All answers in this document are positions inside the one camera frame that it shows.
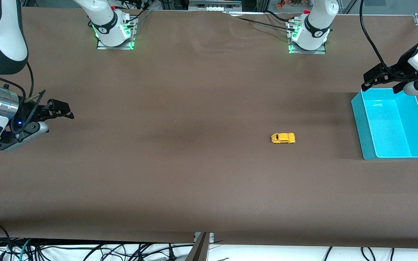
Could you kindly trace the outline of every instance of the white floor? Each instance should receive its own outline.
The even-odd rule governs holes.
[[[167,248],[167,244],[155,244],[149,248],[146,253],[156,251],[161,248]],[[133,253],[138,245],[126,245],[126,252]],[[191,247],[174,248],[175,255],[184,256],[189,253]],[[328,247],[321,246],[249,246],[249,245],[211,245],[209,250],[208,261],[221,261],[229,258],[227,261],[323,261]],[[389,261],[389,248],[372,248],[377,261]],[[52,261],[82,261],[88,254],[89,250],[63,250],[50,248],[43,253]],[[118,252],[123,253],[123,248],[118,248]],[[372,260],[370,254],[366,252],[369,259]],[[146,261],[162,260],[164,254],[154,254],[145,258]],[[96,251],[87,261],[97,261],[101,258],[101,252]],[[115,256],[108,256],[106,261],[120,261]],[[334,247],[328,256],[328,261],[365,261],[360,252],[360,248]],[[395,250],[393,261],[414,261],[418,260],[418,249],[397,248]]]

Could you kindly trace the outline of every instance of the black cable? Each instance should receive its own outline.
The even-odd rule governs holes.
[[[30,98],[33,94],[33,85],[34,85],[34,81],[33,81],[33,71],[32,71],[32,67],[30,66],[30,63],[27,61],[27,67],[28,67],[28,71],[30,72],[30,93],[28,94],[28,97]]]
[[[11,119],[11,132],[15,135],[20,134],[23,132],[23,130],[25,129],[25,127],[27,126],[27,124],[29,124],[30,120],[33,117],[33,114],[35,114],[35,111],[38,107],[38,105],[40,104],[41,98],[43,97],[43,95],[45,94],[46,90],[43,90],[40,92],[40,96],[38,96],[38,99],[35,103],[35,106],[33,106],[32,111],[30,111],[30,114],[28,115],[27,119],[25,120],[24,124],[22,125],[22,127],[20,127],[20,129],[15,130],[15,126],[14,126],[14,118]]]
[[[125,260],[123,260],[123,256],[120,256],[120,255],[118,255],[118,254],[107,253],[107,254],[106,254],[106,257],[105,257],[105,254],[103,253],[103,249],[104,249],[104,248],[100,248],[100,251],[101,251],[101,259],[100,259],[100,261],[105,260],[105,259],[106,259],[106,257],[107,257],[108,255],[111,255],[111,256],[117,256],[117,257],[119,257],[119,258],[121,259],[121,261],[125,261]]]
[[[245,20],[245,21],[249,21],[249,22],[257,23],[257,24],[260,24],[260,25],[267,25],[267,26],[271,26],[271,27],[273,27],[273,28],[280,28],[280,29],[287,30],[287,31],[295,31],[293,28],[284,28],[284,27],[282,27],[282,26],[278,26],[278,25],[271,25],[271,24],[266,24],[266,23],[262,23],[262,22],[259,22],[259,21],[254,21],[254,20],[250,20],[250,19],[246,19],[246,18],[241,18],[241,17],[238,17],[238,16],[237,16],[237,18],[238,18],[238,19],[241,19],[241,20]]]
[[[324,261],[327,261],[328,255],[330,254],[330,251],[332,251],[332,247],[333,246],[329,247],[328,250],[327,250],[327,253],[325,253]]]
[[[276,13],[274,13],[274,12],[272,12],[272,11],[269,11],[269,10],[265,10],[265,11],[262,11],[262,12],[263,12],[263,13],[270,13],[270,14],[271,14],[271,15],[273,15],[275,18],[277,18],[278,20],[283,21],[283,22],[288,22],[290,19],[292,19],[292,18],[283,19],[282,17],[277,16],[277,14],[276,14]]]
[[[123,247],[124,254],[116,251],[116,248],[115,249],[103,248],[103,247],[98,248],[97,246],[94,247],[94,248],[87,247],[87,246],[86,247],[74,247],[74,248],[69,248],[69,247],[64,247],[64,246],[43,246],[43,247],[40,248],[40,250],[45,250],[45,249],[48,249],[48,248],[58,248],[58,249],[65,249],[65,250],[93,250],[94,249],[95,251],[97,251],[97,250],[103,249],[103,250],[108,250],[108,251],[113,250],[113,253],[117,253],[117,254],[120,254],[120,255],[123,255],[123,256],[126,256],[126,257],[131,257],[131,258],[135,257],[135,256],[130,256],[130,255],[127,254],[127,251],[126,251],[126,248],[125,248],[124,244],[121,244],[119,246]]]
[[[40,255],[40,258],[43,259],[43,261],[46,261],[46,260],[51,261],[49,258],[45,256],[45,254],[43,254],[43,252],[41,251],[41,246],[38,246],[38,253]]]
[[[183,247],[190,247],[190,246],[193,246],[193,244],[172,246],[172,248],[183,248]],[[145,258],[147,256],[151,256],[152,254],[157,254],[157,253],[159,253],[161,251],[164,251],[164,250],[167,250],[167,249],[169,249],[169,248],[162,248],[162,249],[156,250],[156,251],[151,252],[151,253],[146,253],[146,254],[143,255],[143,258]]]
[[[372,254],[373,261],[376,261],[375,260],[375,255],[373,254],[372,249],[370,249],[370,248],[367,248],[367,249],[370,251],[370,254]],[[360,248],[360,252],[361,252],[362,256],[365,258],[365,260],[370,261],[370,259],[368,259],[367,256],[364,254],[364,248]]]
[[[169,261],[175,261],[177,257],[174,254],[174,251],[172,249],[172,245],[169,243]]]
[[[19,107],[20,107],[22,105],[22,103],[25,101],[25,98],[26,98],[26,94],[25,94],[24,88],[22,88],[17,83],[13,83],[12,81],[8,81],[8,80],[6,80],[4,78],[1,78],[1,77],[0,77],[0,81],[5,82],[7,84],[10,84],[12,86],[15,86],[15,87],[17,87],[17,89],[19,89],[22,92],[22,100],[19,102]]]
[[[126,20],[125,22],[126,23],[128,23],[128,22],[131,22],[131,21],[133,21],[133,20],[135,20],[136,18],[138,18],[138,16],[140,16],[144,11],[145,11],[146,9],[143,9],[143,10],[141,10],[141,12],[139,13],[139,14],[137,14],[135,17],[133,17],[132,19],[130,19],[130,20]]]
[[[144,246],[141,246],[141,244],[138,246],[138,249],[135,251],[135,252],[133,252],[133,254],[131,255],[131,257],[128,259],[128,261],[131,261],[132,259],[133,259],[133,257],[136,255],[136,254],[138,254],[138,252],[139,251],[141,251],[141,248],[143,248],[143,247],[145,247],[146,246],[146,244],[144,244]]]
[[[148,248],[150,248],[152,246],[152,244],[145,244],[144,246],[143,246],[143,248],[141,249],[141,251],[138,251],[138,255],[137,256],[135,256],[135,258],[133,259],[133,261],[141,261],[141,260],[143,260],[143,254],[144,254],[144,251],[146,251],[146,249],[148,249]]]
[[[1,226],[0,225],[0,228],[1,228],[1,230],[4,232],[4,234],[5,234],[5,236],[6,236],[6,238],[7,238],[7,245],[9,246],[9,251],[12,253],[12,254],[14,254],[14,255],[16,255],[17,256],[17,254],[12,250],[12,244],[11,244],[11,239],[10,239],[10,237],[9,237],[9,233],[7,233],[7,230],[3,227],[3,226]]]
[[[375,54],[377,55],[378,59],[380,60],[380,64],[383,66],[383,68],[386,71],[388,71],[388,73],[391,76],[395,77],[396,79],[407,80],[407,78],[398,76],[398,75],[394,74],[393,72],[391,72],[390,71],[390,68],[388,68],[388,66],[383,61],[383,58],[382,58],[380,52],[378,51],[377,47],[375,46],[375,43],[373,43],[372,39],[370,38],[369,34],[367,33],[367,30],[365,29],[365,26],[364,26],[364,18],[363,18],[363,15],[362,15],[363,6],[364,6],[364,0],[360,0],[360,8],[359,8],[360,27],[362,28],[362,31],[364,32],[364,35],[367,38],[367,41],[369,41],[370,45],[372,46],[373,51],[375,52]]]
[[[118,245],[118,246],[116,246],[115,248],[113,248],[113,250],[111,250],[109,253],[107,253],[106,255],[103,255],[103,257],[101,258],[101,260],[104,260],[104,259],[106,259],[106,257],[108,256],[108,255],[110,255],[110,254],[112,254],[117,248],[119,248],[119,247],[121,247],[122,246],[122,244],[120,244],[120,245]]]
[[[83,258],[83,261],[87,260],[91,254],[93,254],[95,251],[100,249],[103,246],[103,244],[97,245],[95,248],[93,248],[88,254],[86,254],[85,258]]]
[[[3,258],[5,256],[5,254],[6,254],[6,252],[3,252],[3,253],[0,254],[0,261],[3,261]]]

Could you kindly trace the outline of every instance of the silver metal cylinder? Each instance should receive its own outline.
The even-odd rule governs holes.
[[[0,116],[12,119],[19,109],[19,97],[9,89],[0,88]]]

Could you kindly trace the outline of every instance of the cable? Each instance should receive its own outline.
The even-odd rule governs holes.
[[[136,255],[136,254],[138,254],[138,252],[142,252],[142,251],[144,251],[144,250],[146,250],[146,247],[147,246],[147,244],[144,244],[143,246],[141,246],[141,244],[138,246],[138,249],[130,256],[130,258],[128,259],[128,261],[131,261],[132,259],[133,259],[133,257]]]
[[[175,261],[177,257],[172,249],[172,245],[169,243],[169,261]]]
[[[373,261],[376,261],[375,260],[375,255],[373,254],[372,249],[370,249],[370,248],[367,248],[367,249],[370,251],[370,254],[372,254]],[[365,258],[365,260],[370,261],[370,259],[368,259],[367,256],[364,254],[364,248],[360,248],[360,252],[361,252],[362,256]]]
[[[28,94],[28,98],[30,98],[33,94],[33,85],[34,85],[34,81],[33,81],[33,71],[32,71],[32,67],[30,66],[30,63],[27,61],[27,67],[28,67],[28,71],[30,72],[30,81],[31,81],[31,85],[30,85],[30,93]]]
[[[327,250],[327,253],[325,253],[324,261],[327,261],[328,255],[330,254],[330,251],[332,251],[332,247],[333,246],[329,247],[328,250]]]
[[[116,246],[113,250],[111,250],[109,253],[107,253],[106,255],[103,255],[103,257],[101,258],[101,260],[104,260],[104,259],[106,259],[106,257],[108,256],[108,255],[112,255],[112,253],[117,249],[117,248],[119,248],[119,247],[121,247],[122,246],[122,244],[120,244],[120,245],[118,245],[118,246]]]
[[[179,245],[179,246],[172,246],[172,248],[183,248],[183,247],[190,247],[190,246],[193,246],[193,244],[188,244],[188,245]],[[153,252],[151,252],[151,253],[146,253],[146,254],[144,254],[144,255],[143,255],[143,258],[145,258],[145,257],[147,257],[147,256],[151,256],[152,254],[157,254],[157,253],[159,253],[159,252],[161,252],[161,251],[164,251],[164,250],[167,250],[167,249],[169,249],[169,248],[162,248],[162,249],[159,249],[159,250],[153,251]]]
[[[288,20],[292,19],[292,18],[289,18],[289,19],[283,19],[282,17],[277,16],[277,14],[276,14],[276,13],[274,13],[274,12],[272,12],[272,11],[269,11],[269,10],[265,10],[265,11],[262,11],[262,12],[263,12],[263,13],[270,13],[270,14],[271,14],[271,15],[273,15],[275,18],[277,18],[278,20],[283,21],[283,22],[288,22]]]
[[[241,18],[241,17],[237,17],[237,18],[238,18],[238,19],[241,19],[241,20],[245,20],[245,21],[249,21],[249,22],[257,23],[257,24],[260,24],[260,25],[267,25],[267,26],[271,26],[271,27],[273,27],[273,28],[280,28],[280,29],[287,30],[287,31],[295,31],[293,28],[284,28],[284,27],[282,27],[282,26],[278,26],[278,25],[271,25],[271,24],[266,24],[266,23],[262,23],[262,22],[259,22],[259,21],[254,21],[254,20],[250,20],[250,19],[246,19],[246,18]]]
[[[395,75],[393,72],[390,71],[390,68],[388,68],[388,66],[385,64],[385,62],[383,61],[383,58],[380,54],[380,52],[378,51],[377,47],[375,46],[375,43],[373,43],[372,39],[370,38],[369,34],[367,33],[367,30],[365,29],[364,26],[364,18],[362,15],[362,9],[364,7],[364,0],[360,0],[360,8],[359,8],[359,20],[360,20],[360,27],[362,28],[362,31],[364,32],[365,37],[367,38],[367,41],[369,41],[370,45],[373,48],[373,51],[375,52],[375,54],[377,55],[378,59],[380,60],[380,64],[383,66],[383,68],[388,71],[388,73],[395,77],[396,79],[400,79],[400,80],[407,80],[407,78],[405,77],[401,77],[398,75]]]
[[[5,229],[3,226],[1,226],[1,225],[0,225],[0,228],[1,228],[1,230],[4,232],[4,234],[5,234],[6,238],[7,238],[7,245],[9,246],[9,251],[10,251],[12,254],[14,254],[14,255],[16,255],[16,256],[17,256],[17,254],[16,254],[16,253],[12,250],[11,239],[10,239],[9,234],[7,233],[6,229]]]
[[[141,12],[139,13],[139,14],[137,14],[135,17],[133,17],[132,19],[130,19],[130,20],[126,20],[125,22],[126,23],[128,23],[128,22],[131,22],[131,21],[133,21],[133,20],[135,20],[136,18],[138,18],[138,16],[140,16],[144,11],[145,11],[146,9],[143,9],[143,10],[141,10]]]
[[[93,248],[88,254],[86,254],[85,258],[83,258],[83,261],[87,260],[89,256],[91,256],[91,254],[93,254],[95,251],[97,251],[98,249],[100,249],[103,245],[98,245],[95,248]]]
[[[25,252],[25,248],[27,247],[28,242],[30,242],[30,239],[31,239],[31,238],[27,239],[27,241],[25,241],[24,246],[22,246],[22,250],[20,251],[19,261],[22,261],[23,256],[24,256],[24,252]]]

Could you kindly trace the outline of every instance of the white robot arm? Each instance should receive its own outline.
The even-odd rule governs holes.
[[[300,28],[293,35],[292,41],[305,50],[317,50],[327,41],[330,25],[339,9],[336,0],[316,0],[311,12],[299,17]]]
[[[96,36],[104,45],[118,46],[130,37],[126,26],[129,14],[110,7],[107,0],[74,1],[86,11]],[[0,75],[18,73],[27,61],[20,1],[0,0]],[[67,103],[50,99],[47,105],[41,106],[39,102],[43,94],[31,98],[23,91],[23,95],[18,96],[8,86],[0,87],[0,150],[13,150],[47,132],[48,126],[43,122],[47,119],[61,116],[73,119]]]
[[[118,46],[131,37],[127,31],[130,15],[111,7],[107,0],[74,0],[93,23],[99,40],[106,46]]]

